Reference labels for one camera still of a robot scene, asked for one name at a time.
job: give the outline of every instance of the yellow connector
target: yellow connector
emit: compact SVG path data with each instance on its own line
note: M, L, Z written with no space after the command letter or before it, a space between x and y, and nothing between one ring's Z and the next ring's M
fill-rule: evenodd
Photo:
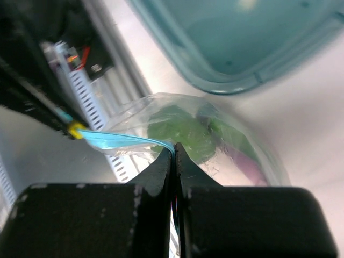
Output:
M80 139L83 138L82 135L81 135L81 133L79 133L79 130L85 130L85 129L86 129L86 127L83 126L83 125L82 125L80 122L78 122L78 121L72 121L72 122L70 122L69 125L68 125L68 128L67 128L68 133L69 133L71 136L73 136L75 139L78 139L78 140L80 140Z

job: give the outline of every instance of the gray floor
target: gray floor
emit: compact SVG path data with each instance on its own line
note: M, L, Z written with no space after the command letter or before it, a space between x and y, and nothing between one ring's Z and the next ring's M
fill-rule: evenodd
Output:
M18 194L33 183L115 182L105 156L18 113L0 108L0 155Z

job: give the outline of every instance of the orange wire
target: orange wire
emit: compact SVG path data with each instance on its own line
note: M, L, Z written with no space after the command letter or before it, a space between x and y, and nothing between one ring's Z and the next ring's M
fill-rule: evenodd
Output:
M76 70L80 70L80 69L84 68L86 61L87 61L88 54L90 53L90 50L91 50L90 47L84 47L84 51L82 53L82 58L81 58L81 64L78 68L76 68Z

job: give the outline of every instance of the transparent bag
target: transparent bag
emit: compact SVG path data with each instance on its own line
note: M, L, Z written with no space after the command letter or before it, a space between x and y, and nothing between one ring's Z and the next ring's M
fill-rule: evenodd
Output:
M249 130L206 99L154 94L122 106L101 132L82 132L93 148L152 163L180 142L222 185L288 185L286 172Z

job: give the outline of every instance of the screw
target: screw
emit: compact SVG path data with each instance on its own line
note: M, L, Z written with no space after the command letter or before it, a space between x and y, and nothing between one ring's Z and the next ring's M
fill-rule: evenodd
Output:
M99 64L94 64L93 66L91 66L91 70L94 72L94 73L97 73L99 71L102 70L102 66L100 66Z

